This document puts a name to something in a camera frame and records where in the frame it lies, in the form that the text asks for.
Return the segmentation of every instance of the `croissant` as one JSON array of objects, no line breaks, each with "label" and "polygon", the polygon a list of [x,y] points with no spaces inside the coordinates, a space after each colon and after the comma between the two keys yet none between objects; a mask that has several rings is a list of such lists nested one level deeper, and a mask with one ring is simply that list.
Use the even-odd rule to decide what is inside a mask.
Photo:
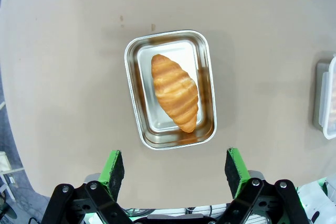
[{"label": "croissant", "polygon": [[162,109],[184,132],[196,128],[197,86],[179,64],[163,55],[152,58],[152,77],[157,100]]}]

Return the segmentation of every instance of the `screw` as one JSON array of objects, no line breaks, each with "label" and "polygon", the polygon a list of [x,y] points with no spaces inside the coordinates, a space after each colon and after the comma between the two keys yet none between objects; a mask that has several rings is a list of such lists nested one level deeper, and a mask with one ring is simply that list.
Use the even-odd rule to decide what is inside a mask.
[{"label": "screw", "polygon": [[96,184],[96,183],[92,183],[92,184],[90,185],[90,188],[91,188],[92,190],[95,190],[95,189],[97,188],[97,184]]},{"label": "screw", "polygon": [[62,188],[62,192],[63,193],[67,193],[69,191],[69,187],[68,186],[65,186]]},{"label": "screw", "polygon": [[252,180],[252,185],[259,186],[260,185],[259,180],[257,180],[257,179]]},{"label": "screw", "polygon": [[287,184],[286,184],[286,182],[280,182],[280,187],[281,188],[286,188],[287,187]]}]

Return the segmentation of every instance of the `plastic container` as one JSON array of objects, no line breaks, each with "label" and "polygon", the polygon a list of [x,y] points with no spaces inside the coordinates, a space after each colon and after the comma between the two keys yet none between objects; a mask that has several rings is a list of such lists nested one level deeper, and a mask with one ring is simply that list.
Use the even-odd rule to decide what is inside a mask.
[{"label": "plastic container", "polygon": [[336,54],[330,63],[319,62],[316,72],[314,125],[327,139],[336,137]]}]

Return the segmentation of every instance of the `bread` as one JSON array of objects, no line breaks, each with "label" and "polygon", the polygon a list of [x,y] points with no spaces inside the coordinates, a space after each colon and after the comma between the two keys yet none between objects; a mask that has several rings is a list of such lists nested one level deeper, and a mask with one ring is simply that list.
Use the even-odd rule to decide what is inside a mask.
[{"label": "bread", "polygon": [[152,58],[152,77],[162,109],[184,132],[196,128],[198,91],[193,79],[179,64],[163,55]]}]

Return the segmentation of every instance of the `stainless steel tray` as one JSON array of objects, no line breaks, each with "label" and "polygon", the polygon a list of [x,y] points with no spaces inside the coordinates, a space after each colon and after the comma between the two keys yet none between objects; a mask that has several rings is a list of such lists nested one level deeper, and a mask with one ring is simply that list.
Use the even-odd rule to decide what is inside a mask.
[{"label": "stainless steel tray", "polygon": [[[180,64],[198,87],[196,129],[185,133],[160,107],[154,91],[151,60],[162,54]],[[216,106],[208,43],[193,30],[171,31],[132,40],[125,67],[142,142],[163,150],[209,141],[216,132]]]}]

